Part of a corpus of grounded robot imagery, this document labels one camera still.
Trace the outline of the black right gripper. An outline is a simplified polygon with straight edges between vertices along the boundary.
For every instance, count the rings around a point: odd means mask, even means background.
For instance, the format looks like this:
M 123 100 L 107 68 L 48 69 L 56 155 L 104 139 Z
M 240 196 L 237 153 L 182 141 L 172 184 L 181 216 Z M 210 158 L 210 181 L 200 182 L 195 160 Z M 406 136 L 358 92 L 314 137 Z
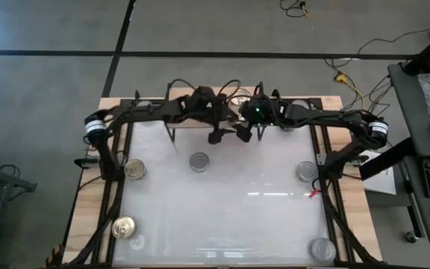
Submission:
M 238 112 L 247 124 L 236 125 L 236 136 L 242 142 L 249 142 L 252 137 L 253 125 L 263 125 L 266 122 L 266 114 L 261 108 L 240 108 Z

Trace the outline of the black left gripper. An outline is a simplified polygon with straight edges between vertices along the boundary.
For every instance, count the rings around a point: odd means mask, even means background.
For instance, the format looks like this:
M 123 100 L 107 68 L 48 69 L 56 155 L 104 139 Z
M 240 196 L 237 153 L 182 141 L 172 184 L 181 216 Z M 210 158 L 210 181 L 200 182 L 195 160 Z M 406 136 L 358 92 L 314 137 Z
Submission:
M 215 96 L 210 101 L 211 106 L 207 108 L 207 122 L 214 128 L 214 130 L 208 135 L 209 144 L 214 145 L 221 142 L 224 135 L 224 129 L 220 129 L 219 124 L 230 120 L 233 117 L 233 113 L 228 106 L 227 99 L 226 95 Z

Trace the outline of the wooden shelf with black legs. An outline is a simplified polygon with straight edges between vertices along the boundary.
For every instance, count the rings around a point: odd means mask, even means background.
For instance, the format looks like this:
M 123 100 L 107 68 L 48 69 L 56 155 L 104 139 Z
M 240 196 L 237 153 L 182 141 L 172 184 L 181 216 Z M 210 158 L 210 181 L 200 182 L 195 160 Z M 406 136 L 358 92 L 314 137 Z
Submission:
M 235 130 L 234 126 L 238 123 L 241 123 L 240 120 L 242 119 L 242 117 L 238 113 L 239 107 L 234 104 L 234 100 L 240 99 L 240 97 L 242 96 L 241 92 L 243 92 L 244 95 L 247 95 L 247 96 L 253 95 L 256 87 L 258 87 L 258 91 L 261 92 L 261 90 L 264 88 L 263 82 L 260 81 L 257 86 L 240 87 L 238 90 L 236 90 L 235 87 L 227 87 L 223 90 L 223 93 L 227 93 L 228 95 L 234 93 L 234 98 L 229 102 L 229 108 L 232 109 L 233 112 L 237 115 L 238 121 L 220 122 L 219 127 L 221 129 L 228 129 L 228 130 L 234 131 Z M 169 91 L 169 100 L 173 100 L 173 99 L 176 99 L 178 97 L 185 96 L 185 95 L 191 95 L 192 93 L 193 93 L 193 89 L 191 87 L 173 87 Z M 169 129 L 169 134 L 171 135 L 172 138 L 175 137 L 175 133 L 172 132 L 172 129 L 190 129 L 190 128 L 212 129 L 213 128 L 213 126 L 210 126 L 207 123 L 201 123 L 199 121 L 192 120 L 192 119 L 185 120 L 182 123 L 170 123 L 170 124 L 167 123 L 166 125 L 167 125 L 167 128 Z

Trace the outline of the white paper sheet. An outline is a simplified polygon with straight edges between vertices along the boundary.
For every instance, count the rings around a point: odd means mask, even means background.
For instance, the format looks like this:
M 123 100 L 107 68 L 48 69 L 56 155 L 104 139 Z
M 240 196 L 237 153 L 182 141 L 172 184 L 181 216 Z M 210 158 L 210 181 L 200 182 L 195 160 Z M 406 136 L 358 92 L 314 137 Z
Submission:
M 369 178 L 367 177 L 366 169 L 363 168 L 365 164 L 379 156 L 380 153 L 369 150 L 366 150 L 360 154 L 361 166 L 359 167 L 359 171 L 360 176 L 364 177 L 364 190 L 374 191 L 381 194 L 396 195 L 396 184 L 392 167 L 389 167 L 386 170 L 383 170 Z

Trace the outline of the black metal pole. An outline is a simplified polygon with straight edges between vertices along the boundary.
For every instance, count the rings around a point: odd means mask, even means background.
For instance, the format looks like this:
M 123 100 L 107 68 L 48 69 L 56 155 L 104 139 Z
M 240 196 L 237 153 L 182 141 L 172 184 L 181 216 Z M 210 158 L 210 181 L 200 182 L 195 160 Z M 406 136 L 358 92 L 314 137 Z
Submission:
M 430 70 L 430 44 L 415 55 L 403 68 L 406 75 L 414 76 Z
M 404 157 L 412 155 L 416 155 L 416 150 L 412 139 L 408 137 L 386 152 L 362 164 L 359 167 L 361 179 L 367 180 L 398 164 Z

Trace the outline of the grey desk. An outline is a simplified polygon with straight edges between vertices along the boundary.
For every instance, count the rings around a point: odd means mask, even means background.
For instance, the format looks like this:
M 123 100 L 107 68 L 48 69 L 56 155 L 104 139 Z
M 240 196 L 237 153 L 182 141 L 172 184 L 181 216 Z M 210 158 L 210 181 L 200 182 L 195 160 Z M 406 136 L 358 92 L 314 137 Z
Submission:
M 425 195 L 422 168 L 422 160 L 430 159 L 430 113 L 418 78 L 405 74 L 401 64 L 391 64 L 387 70 L 414 147 L 414 154 L 402 162 L 430 242 L 430 198 Z

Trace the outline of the striped hazard tape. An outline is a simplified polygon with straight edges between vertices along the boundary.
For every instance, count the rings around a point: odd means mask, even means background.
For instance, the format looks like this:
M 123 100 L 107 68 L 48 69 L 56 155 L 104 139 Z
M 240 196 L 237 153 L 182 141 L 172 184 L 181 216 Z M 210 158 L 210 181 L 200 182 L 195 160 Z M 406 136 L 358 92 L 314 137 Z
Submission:
M 63 264 L 63 253 L 65 247 L 62 244 L 54 246 L 50 255 L 46 258 L 42 265 L 42 269 L 50 269 L 61 266 Z

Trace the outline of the black aluminium table frame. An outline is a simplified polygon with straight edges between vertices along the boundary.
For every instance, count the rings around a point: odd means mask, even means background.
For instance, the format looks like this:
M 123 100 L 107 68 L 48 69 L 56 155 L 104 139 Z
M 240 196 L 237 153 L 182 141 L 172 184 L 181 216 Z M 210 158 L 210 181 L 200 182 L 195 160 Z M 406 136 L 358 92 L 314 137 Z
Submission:
M 339 150 L 350 141 L 349 132 L 345 129 L 314 127 L 313 130 L 315 148 L 321 153 Z M 118 184 L 102 179 L 91 180 L 98 175 L 98 167 L 81 172 L 80 185 L 83 188 L 75 196 L 66 235 L 59 247 L 63 263 L 72 261 L 80 253 L 95 231 L 99 218 L 113 203 Z M 359 176 L 356 167 L 347 167 L 346 175 L 331 185 L 329 196 L 338 211 L 344 212 L 346 222 L 359 242 L 371 256 L 381 261 L 378 239 Z

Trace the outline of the black side bracket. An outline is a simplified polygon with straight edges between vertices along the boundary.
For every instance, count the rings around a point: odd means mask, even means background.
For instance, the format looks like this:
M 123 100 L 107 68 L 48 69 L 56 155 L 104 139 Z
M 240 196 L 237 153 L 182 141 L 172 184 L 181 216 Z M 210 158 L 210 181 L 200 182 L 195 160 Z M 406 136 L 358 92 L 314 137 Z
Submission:
M 81 169 L 89 169 L 92 167 L 98 167 L 99 159 L 97 157 L 76 158 L 74 160 L 74 164 L 76 164 Z

